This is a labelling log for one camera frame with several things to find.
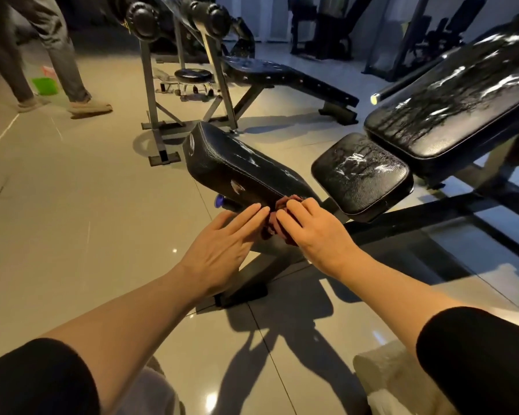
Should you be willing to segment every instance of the person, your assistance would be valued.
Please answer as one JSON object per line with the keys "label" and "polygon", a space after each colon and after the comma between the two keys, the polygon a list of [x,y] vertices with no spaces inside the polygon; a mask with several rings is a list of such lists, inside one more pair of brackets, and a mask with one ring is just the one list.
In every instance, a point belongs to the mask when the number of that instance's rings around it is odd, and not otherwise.
{"label": "person", "polygon": [[[0,357],[0,413],[114,412],[187,312],[224,290],[269,214],[260,204],[222,212],[165,275]],[[519,326],[377,262],[314,199],[291,200],[276,217],[313,265],[387,323],[460,413],[519,414]]]}
{"label": "person", "polygon": [[75,62],[75,50],[67,34],[67,25],[56,1],[0,0],[0,74],[18,100],[18,111],[32,111],[47,102],[34,95],[23,75],[21,55],[10,22],[9,6],[37,30],[69,98],[68,111],[74,116],[111,112],[111,104],[93,99],[83,85]]}

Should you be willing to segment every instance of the black leather upholstery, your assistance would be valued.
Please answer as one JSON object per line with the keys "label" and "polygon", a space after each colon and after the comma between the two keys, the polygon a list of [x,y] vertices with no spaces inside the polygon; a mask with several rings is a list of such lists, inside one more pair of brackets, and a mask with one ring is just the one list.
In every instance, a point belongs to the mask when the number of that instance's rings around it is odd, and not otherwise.
{"label": "black leather upholstery", "polygon": [[413,188],[407,165],[358,133],[347,135],[323,153],[311,173],[340,209],[360,222],[373,220]]}
{"label": "black leather upholstery", "polygon": [[427,180],[519,132],[519,20],[476,40],[372,112],[366,130]]}
{"label": "black leather upholstery", "polygon": [[290,86],[325,102],[342,106],[356,107],[359,103],[357,97],[286,65],[252,58],[227,56],[222,60],[223,71],[228,78],[237,83]]}
{"label": "black leather upholstery", "polygon": [[242,206],[260,202],[274,209],[275,202],[290,195],[318,199],[294,170],[211,124],[196,125],[183,151],[196,181]]}
{"label": "black leather upholstery", "polygon": [[207,69],[178,69],[175,78],[179,83],[201,84],[213,81],[214,75]]}

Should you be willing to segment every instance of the hand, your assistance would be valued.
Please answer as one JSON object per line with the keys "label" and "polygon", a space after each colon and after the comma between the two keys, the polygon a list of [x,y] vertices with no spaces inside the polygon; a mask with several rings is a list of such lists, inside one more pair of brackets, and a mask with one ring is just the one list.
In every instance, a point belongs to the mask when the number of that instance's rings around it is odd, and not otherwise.
{"label": "hand", "polygon": [[339,279],[351,259],[365,254],[353,242],[342,223],[322,209],[313,198],[303,202],[290,200],[287,211],[277,211],[277,220],[307,260],[333,278]]}
{"label": "hand", "polygon": [[203,297],[225,290],[248,255],[269,213],[269,207],[261,208],[258,203],[238,215],[224,211],[196,237],[179,267]]}

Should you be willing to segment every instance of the red cloth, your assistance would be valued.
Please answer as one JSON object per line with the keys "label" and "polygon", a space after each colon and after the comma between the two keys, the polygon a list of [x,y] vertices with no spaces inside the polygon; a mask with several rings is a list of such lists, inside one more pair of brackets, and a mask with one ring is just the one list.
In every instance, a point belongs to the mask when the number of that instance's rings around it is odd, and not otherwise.
{"label": "red cloth", "polygon": [[298,202],[303,201],[303,199],[300,198],[298,195],[284,196],[283,198],[279,199],[275,203],[275,210],[269,214],[269,217],[267,219],[267,225],[262,230],[262,238],[264,240],[269,239],[271,236],[279,236],[284,240],[284,242],[286,244],[291,244],[293,246],[297,246],[296,242],[294,241],[294,239],[292,239],[291,235],[288,234],[288,232],[286,230],[284,230],[284,227],[281,226],[281,224],[279,224],[279,221],[277,220],[277,215],[276,215],[278,210],[285,210],[292,217],[294,217],[287,210],[287,202],[289,202],[291,199],[296,200]]}

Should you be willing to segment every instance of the person's left hand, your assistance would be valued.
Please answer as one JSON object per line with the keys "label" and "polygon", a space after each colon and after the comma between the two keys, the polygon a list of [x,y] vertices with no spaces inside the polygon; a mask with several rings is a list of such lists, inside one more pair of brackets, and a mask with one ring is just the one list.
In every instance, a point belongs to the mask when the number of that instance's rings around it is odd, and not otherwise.
{"label": "person's left hand", "polygon": [[187,281],[204,297],[224,291],[248,255],[269,213],[269,207],[261,208],[255,203],[238,215],[223,211],[215,217],[179,263]]}

